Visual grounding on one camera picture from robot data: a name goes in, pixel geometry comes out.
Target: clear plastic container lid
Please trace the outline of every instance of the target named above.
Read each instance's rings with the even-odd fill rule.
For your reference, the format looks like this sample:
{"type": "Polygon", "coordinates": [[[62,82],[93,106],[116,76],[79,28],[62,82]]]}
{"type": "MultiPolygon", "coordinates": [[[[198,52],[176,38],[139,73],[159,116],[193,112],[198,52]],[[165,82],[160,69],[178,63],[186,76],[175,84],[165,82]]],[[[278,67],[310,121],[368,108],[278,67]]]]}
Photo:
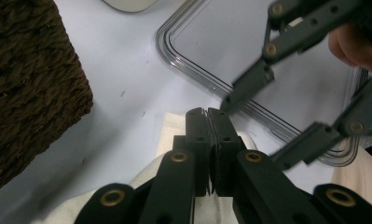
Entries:
{"type": "MultiPolygon", "coordinates": [[[[232,83],[261,55],[270,1],[188,0],[157,32],[157,46],[170,66],[226,96],[232,83]]],[[[326,40],[272,67],[275,81],[245,106],[284,142],[314,121],[332,124],[365,76],[329,52],[326,40]]],[[[358,138],[327,151],[320,161],[352,162],[358,138]]]]}

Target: wicker basket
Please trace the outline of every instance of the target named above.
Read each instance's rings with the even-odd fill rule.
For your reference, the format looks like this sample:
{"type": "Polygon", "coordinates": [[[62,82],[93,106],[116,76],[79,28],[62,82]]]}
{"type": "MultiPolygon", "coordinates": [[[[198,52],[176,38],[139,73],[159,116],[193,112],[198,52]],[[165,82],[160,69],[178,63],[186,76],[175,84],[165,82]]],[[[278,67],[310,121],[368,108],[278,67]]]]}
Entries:
{"type": "Polygon", "coordinates": [[[0,188],[91,107],[53,1],[0,0],[0,188]]]}

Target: white cloth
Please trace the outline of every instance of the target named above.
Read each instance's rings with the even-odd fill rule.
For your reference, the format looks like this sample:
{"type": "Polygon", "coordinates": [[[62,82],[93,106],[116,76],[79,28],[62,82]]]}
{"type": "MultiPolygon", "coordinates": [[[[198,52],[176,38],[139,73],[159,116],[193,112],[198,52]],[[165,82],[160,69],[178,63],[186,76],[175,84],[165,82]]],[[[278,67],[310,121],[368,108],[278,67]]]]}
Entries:
{"type": "MultiPolygon", "coordinates": [[[[133,188],[139,187],[157,174],[163,154],[172,149],[173,136],[186,134],[185,125],[185,116],[170,113],[165,115],[156,153],[157,157],[130,182],[133,188]]],[[[238,135],[247,148],[256,149],[255,143],[247,133],[238,133],[238,135]]],[[[333,183],[352,189],[372,203],[372,157],[359,148],[359,153],[351,165],[335,169],[333,183]]],[[[33,224],[74,223],[78,213],[93,193],[94,191],[88,192],[64,202],[45,220],[36,220],[33,224]]],[[[215,194],[196,198],[194,218],[196,224],[238,223],[232,210],[232,198],[219,198],[215,194]]]]}

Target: human hand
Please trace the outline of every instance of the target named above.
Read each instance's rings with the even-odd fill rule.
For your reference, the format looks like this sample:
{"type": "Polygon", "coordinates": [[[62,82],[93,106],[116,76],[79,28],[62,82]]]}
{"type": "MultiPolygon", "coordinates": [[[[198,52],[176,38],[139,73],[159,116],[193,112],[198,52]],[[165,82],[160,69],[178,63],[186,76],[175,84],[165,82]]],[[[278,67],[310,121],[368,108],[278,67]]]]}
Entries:
{"type": "Polygon", "coordinates": [[[372,73],[372,43],[354,25],[345,24],[329,34],[328,47],[342,62],[372,73]]]}

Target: white table surface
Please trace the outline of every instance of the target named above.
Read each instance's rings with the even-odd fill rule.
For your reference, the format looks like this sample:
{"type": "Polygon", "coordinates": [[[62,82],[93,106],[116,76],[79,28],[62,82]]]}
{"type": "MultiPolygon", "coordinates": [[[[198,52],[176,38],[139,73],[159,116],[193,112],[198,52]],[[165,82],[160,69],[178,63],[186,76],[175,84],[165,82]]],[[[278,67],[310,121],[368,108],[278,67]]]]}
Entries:
{"type": "MultiPolygon", "coordinates": [[[[20,175],[0,189],[0,223],[29,223],[66,199],[106,184],[128,183],[154,159],[164,114],[220,106],[221,99],[163,62],[155,33],[185,0],[159,0],[140,13],[102,0],[55,0],[90,81],[94,106],[20,175]]],[[[265,127],[238,114],[238,131],[259,150],[282,146],[265,127]]],[[[286,174],[312,192],[332,167],[299,164],[286,174]]]]}

